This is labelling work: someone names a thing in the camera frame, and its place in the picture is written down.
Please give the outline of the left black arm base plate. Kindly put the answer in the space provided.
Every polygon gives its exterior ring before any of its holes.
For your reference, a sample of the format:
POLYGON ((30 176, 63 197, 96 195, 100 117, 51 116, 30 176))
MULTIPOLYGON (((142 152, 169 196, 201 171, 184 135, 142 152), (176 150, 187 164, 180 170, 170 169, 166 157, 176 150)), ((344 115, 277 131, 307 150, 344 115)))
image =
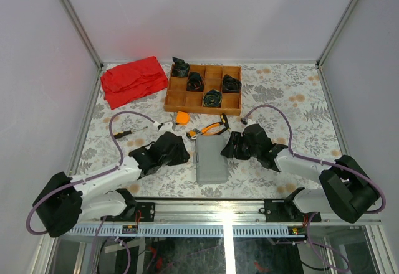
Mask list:
POLYGON ((138 202, 126 208, 122 219, 138 223, 153 222, 155 220, 155 208, 154 202, 138 202))

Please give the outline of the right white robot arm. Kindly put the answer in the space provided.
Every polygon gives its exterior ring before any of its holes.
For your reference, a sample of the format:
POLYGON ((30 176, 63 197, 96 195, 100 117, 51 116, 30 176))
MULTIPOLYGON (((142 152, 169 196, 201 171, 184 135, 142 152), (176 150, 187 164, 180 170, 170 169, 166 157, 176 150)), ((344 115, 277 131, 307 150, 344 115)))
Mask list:
POLYGON ((353 224, 381 198, 354 158, 343 155, 326 161, 295 153, 287 145, 273 143, 259 124, 247 125, 243 132, 233 131, 221 155, 238 160, 255 158, 266 169, 320 183, 321 189, 299 191, 284 205, 290 220, 299 220, 308 212, 334 212, 353 224))

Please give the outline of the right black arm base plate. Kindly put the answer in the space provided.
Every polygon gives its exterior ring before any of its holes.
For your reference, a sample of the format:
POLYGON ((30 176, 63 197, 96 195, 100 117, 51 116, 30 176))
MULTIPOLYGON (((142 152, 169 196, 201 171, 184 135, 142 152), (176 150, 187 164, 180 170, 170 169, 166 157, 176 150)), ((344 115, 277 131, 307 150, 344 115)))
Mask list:
POLYGON ((264 214, 270 223, 304 223, 309 220, 313 212, 301 212, 292 201, 284 199, 264 199, 264 214))

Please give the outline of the grey plastic tool case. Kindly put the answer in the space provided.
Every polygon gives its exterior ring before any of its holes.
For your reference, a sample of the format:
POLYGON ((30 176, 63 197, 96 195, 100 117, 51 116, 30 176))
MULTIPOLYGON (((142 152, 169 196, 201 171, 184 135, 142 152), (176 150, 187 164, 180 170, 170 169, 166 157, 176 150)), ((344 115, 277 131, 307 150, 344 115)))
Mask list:
POLYGON ((222 135, 200 135, 195 140, 196 181, 198 184, 224 184, 229 179, 227 159, 221 155, 222 135))

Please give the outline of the orange handled pliers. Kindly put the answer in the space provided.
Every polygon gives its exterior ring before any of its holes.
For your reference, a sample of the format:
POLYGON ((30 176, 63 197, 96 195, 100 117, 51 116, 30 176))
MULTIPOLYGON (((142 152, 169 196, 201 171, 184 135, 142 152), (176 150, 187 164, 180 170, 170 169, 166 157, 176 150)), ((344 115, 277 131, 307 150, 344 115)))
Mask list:
POLYGON ((212 123, 205 128, 199 129, 201 131, 200 135, 220 135, 226 131, 223 123, 221 121, 212 123))

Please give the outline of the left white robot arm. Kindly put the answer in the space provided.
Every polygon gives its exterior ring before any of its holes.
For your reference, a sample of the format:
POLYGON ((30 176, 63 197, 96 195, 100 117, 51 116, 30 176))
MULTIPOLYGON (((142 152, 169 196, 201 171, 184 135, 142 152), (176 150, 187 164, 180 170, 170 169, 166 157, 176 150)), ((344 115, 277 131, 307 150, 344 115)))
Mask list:
POLYGON ((44 232, 51 237, 60 237, 90 219, 132 220, 137 207, 126 186, 163 166, 184 164, 189 159, 183 138, 166 132, 155 142, 129 152, 111 168, 83 176, 69 177, 64 172, 53 175, 29 214, 39 217, 44 232))

